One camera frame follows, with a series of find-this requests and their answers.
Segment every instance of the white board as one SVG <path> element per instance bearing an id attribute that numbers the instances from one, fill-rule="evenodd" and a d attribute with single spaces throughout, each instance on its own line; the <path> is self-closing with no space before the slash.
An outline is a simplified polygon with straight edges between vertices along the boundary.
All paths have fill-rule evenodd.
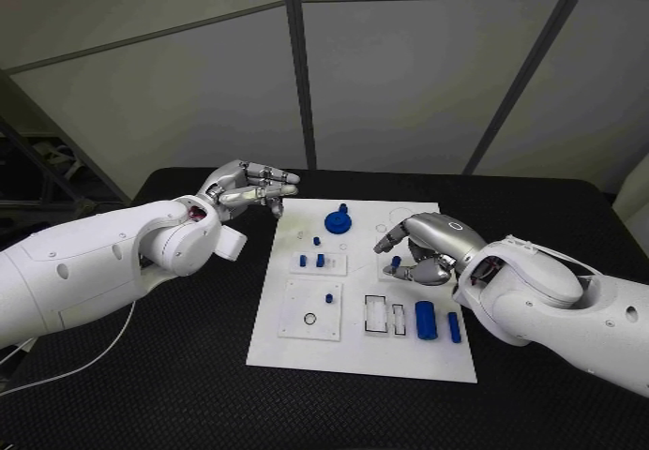
<path id="1" fill-rule="evenodd" d="M 345 234 L 330 234 L 324 229 L 324 217 L 337 210 L 340 203 L 346 203 L 349 207 L 352 229 Z M 392 256 L 399 255 L 405 262 L 411 261 L 407 241 L 395 247 L 389 255 L 378 257 L 372 250 L 378 238 L 411 214 L 438 212 L 438 205 L 417 202 L 286 199 L 284 206 L 284 216 L 274 235 L 247 364 L 476 383 L 463 312 L 451 300 L 454 283 L 424 287 L 407 281 L 382 279 L 379 266 L 382 267 L 385 262 L 389 263 Z M 314 236 L 322 242 L 317 250 Z M 291 273 L 296 254 L 314 251 L 348 256 L 346 276 Z M 294 333 L 291 337 L 281 337 L 281 330 L 286 329 L 281 323 L 287 320 L 286 302 L 294 298 L 290 291 L 291 282 L 301 286 L 309 286 L 310 282 L 313 284 L 312 290 L 300 288 L 304 292 L 304 307 L 299 312 L 293 314 L 294 304 L 288 305 L 291 317 L 301 318 L 307 311 L 317 311 L 314 314 L 326 314 L 329 321 L 327 307 L 332 307 L 332 317 L 336 317 L 339 308 L 339 336 L 335 340 L 299 338 Z M 332 304 L 324 303 L 322 283 L 335 284 L 330 289 L 336 289 L 337 298 Z M 405 337 L 395 336 L 394 326 L 389 326 L 384 337 L 368 336 L 365 333 L 366 295 L 385 296 L 388 323 L 395 320 L 392 306 L 402 305 Z M 433 302 L 436 306 L 436 340 L 421 340 L 417 337 L 415 303 L 420 300 Z M 463 336 L 460 344 L 450 340 L 449 312 L 457 312 Z M 335 325 L 336 321 L 327 323 L 327 326 Z M 306 333 L 307 325 L 303 326 L 296 321 L 294 326 L 303 328 L 297 333 Z"/>

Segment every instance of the small blue part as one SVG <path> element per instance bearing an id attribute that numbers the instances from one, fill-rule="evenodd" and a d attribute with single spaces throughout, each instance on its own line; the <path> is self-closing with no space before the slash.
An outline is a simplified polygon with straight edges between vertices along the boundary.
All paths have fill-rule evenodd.
<path id="1" fill-rule="evenodd" d="M 436 307 L 430 302 L 415 303 L 417 336 L 423 340 L 437 339 Z"/>
<path id="2" fill-rule="evenodd" d="M 463 341 L 463 337 L 460 335 L 460 324 L 457 323 L 457 312 L 449 312 L 449 327 L 450 340 L 459 344 Z"/>
<path id="3" fill-rule="evenodd" d="M 340 204 L 337 211 L 324 217 L 324 228 L 329 233 L 343 234 L 352 228 L 352 218 L 348 214 L 348 205 L 345 203 Z"/>

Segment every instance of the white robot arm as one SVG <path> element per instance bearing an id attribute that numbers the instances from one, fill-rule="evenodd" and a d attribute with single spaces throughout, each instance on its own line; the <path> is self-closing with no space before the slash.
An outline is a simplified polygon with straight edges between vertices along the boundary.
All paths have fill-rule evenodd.
<path id="1" fill-rule="evenodd" d="M 395 278 L 438 285 L 454 269 L 454 300 L 508 344 L 538 342 L 581 370 L 649 397 L 649 286 L 601 275 L 554 250 L 509 236 L 486 244 L 449 216 L 408 218 L 378 242 L 410 236 L 417 266 L 385 267 Z M 574 274 L 557 259 L 593 273 Z"/>
<path id="2" fill-rule="evenodd" d="M 0 252 L 0 349 L 101 318 L 192 275 L 212 253 L 235 261 L 247 237 L 222 222 L 255 203 L 280 217 L 297 182 L 291 173 L 232 161 L 196 196 L 58 225 Z"/>

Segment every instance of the table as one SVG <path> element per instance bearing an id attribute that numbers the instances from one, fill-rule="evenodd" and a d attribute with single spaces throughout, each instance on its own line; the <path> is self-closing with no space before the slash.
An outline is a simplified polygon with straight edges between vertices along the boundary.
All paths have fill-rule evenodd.
<path id="1" fill-rule="evenodd" d="M 195 193 L 209 172 L 154 172 L 137 203 Z M 296 172 L 300 197 L 438 202 L 487 241 L 512 233 L 649 282 L 642 250 L 583 181 Z M 646 448 L 649 399 L 539 345 L 511 347 L 469 311 L 477 385 L 247 367 L 274 223 L 262 208 L 238 217 L 229 226 L 248 235 L 239 261 L 213 257 L 195 276 L 153 291 L 91 368 L 1 398 L 0 439 L 33 449 Z M 85 364 L 127 312 L 39 339 L 12 385 Z"/>

